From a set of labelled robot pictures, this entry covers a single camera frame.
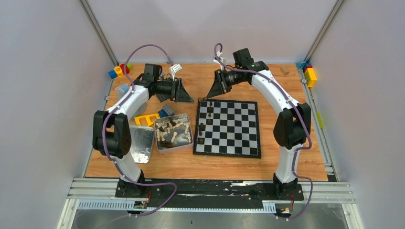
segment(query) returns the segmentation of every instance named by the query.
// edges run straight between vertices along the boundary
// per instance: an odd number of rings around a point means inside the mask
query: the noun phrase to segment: chessboard
[[[193,154],[261,158],[257,102],[198,102]]]

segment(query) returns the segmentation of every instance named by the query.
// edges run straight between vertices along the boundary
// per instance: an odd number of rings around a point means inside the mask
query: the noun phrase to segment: blue toy block
[[[115,73],[114,70],[109,71],[108,74],[110,75],[111,79],[114,79],[114,78],[116,78],[118,76],[117,73]]]
[[[305,67],[305,64],[306,64],[305,61],[303,61],[303,62],[297,62],[297,63],[295,63],[295,66],[296,66],[298,69],[302,69],[303,67]]]
[[[169,107],[169,105],[166,104],[163,106],[163,109],[158,111],[158,114],[161,118],[163,118],[163,117],[173,116],[174,111],[171,107]]]

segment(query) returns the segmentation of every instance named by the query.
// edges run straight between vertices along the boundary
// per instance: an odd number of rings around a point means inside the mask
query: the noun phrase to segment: red ball
[[[122,72],[124,73],[124,64],[122,63],[119,67],[122,69]]]

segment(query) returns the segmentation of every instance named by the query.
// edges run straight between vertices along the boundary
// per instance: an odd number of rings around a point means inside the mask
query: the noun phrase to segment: wooden block
[[[280,70],[283,73],[283,75],[287,75],[288,73],[290,73],[290,71],[286,66],[281,67]]]

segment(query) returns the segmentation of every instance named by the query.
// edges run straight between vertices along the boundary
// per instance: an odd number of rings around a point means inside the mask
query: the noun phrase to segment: robotic arm
[[[233,56],[235,60],[234,70],[227,72],[221,68],[215,71],[215,80],[207,98],[230,92],[232,85],[248,82],[257,88],[269,101],[276,114],[278,114],[273,134],[280,145],[278,167],[273,176],[273,182],[276,186],[276,194],[280,198],[287,197],[296,188],[298,183],[298,179],[292,170],[292,167],[294,167],[294,171],[296,171],[298,163],[299,151],[297,152],[295,162],[293,162],[295,151],[302,147],[307,138],[302,124],[297,119],[298,116],[293,106],[299,111],[308,133],[310,133],[311,126],[310,106],[307,103],[300,104],[297,100],[293,99],[275,80],[263,61],[254,62],[248,49],[236,51],[233,53]],[[243,70],[261,73],[267,79],[258,74],[248,73]]]
[[[166,99],[179,103],[194,102],[185,90],[181,78],[159,78],[161,68],[160,65],[146,64],[144,73],[134,81],[134,87],[130,87],[118,103],[106,111],[97,111],[94,114],[93,148],[106,156],[102,134],[105,131],[107,149],[110,157],[117,162],[117,168],[121,170],[121,174],[139,183],[144,182],[144,176],[131,153],[128,153],[131,146],[128,117],[132,117],[140,106],[155,94],[163,98],[161,102]],[[114,132],[103,129],[103,123],[108,115],[111,116],[106,127],[114,126]],[[121,177],[121,180],[126,185],[133,186],[125,177]]]

